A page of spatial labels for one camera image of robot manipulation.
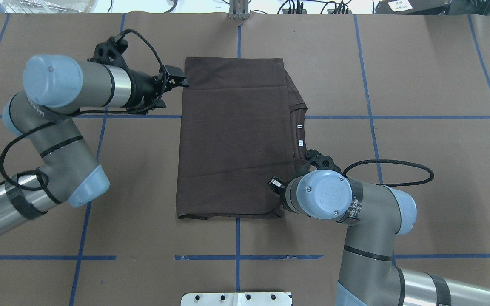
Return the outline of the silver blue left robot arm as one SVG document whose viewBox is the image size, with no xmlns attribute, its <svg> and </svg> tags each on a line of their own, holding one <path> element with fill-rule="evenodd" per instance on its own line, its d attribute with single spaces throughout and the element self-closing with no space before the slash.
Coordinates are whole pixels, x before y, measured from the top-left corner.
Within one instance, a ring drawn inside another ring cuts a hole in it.
<svg viewBox="0 0 490 306">
<path fill-rule="evenodd" d="M 23 91 L 4 107 L 5 126 L 16 134 L 0 155 L 0 236 L 46 215 L 61 203 L 81 207 L 104 194 L 110 182 L 73 118 L 87 113 L 147 113 L 165 108 L 162 95 L 189 82 L 179 67 L 161 65 L 156 76 L 128 68 L 121 55 L 76 61 L 35 55 L 23 72 Z M 11 147 L 28 139 L 43 164 L 10 176 Z"/>
</svg>

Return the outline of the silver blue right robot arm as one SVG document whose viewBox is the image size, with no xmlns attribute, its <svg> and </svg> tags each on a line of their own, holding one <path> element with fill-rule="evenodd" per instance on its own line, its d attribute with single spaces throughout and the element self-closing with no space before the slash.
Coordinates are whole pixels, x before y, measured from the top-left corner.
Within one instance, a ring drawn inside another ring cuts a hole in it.
<svg viewBox="0 0 490 306">
<path fill-rule="evenodd" d="M 347 226 L 337 306 L 490 306 L 490 289 L 393 265 L 396 236 L 416 222 L 408 193 L 327 169 L 268 185 L 287 210 Z"/>
</svg>

